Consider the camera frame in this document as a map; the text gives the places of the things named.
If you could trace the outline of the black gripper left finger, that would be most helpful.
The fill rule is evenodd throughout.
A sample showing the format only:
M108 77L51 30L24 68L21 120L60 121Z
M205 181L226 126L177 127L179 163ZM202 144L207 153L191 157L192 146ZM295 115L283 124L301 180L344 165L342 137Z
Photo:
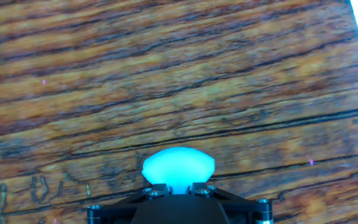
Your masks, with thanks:
M90 205L87 207L87 224L131 223L137 209L144 202L169 195L169 186L155 184L114 204Z

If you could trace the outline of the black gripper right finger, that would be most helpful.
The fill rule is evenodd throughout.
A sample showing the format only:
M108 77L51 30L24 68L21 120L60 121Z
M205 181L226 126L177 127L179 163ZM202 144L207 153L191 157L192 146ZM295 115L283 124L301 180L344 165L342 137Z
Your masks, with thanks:
M204 182L192 184L191 194L217 202L228 223L273 224L273 205L269 199L244 199Z

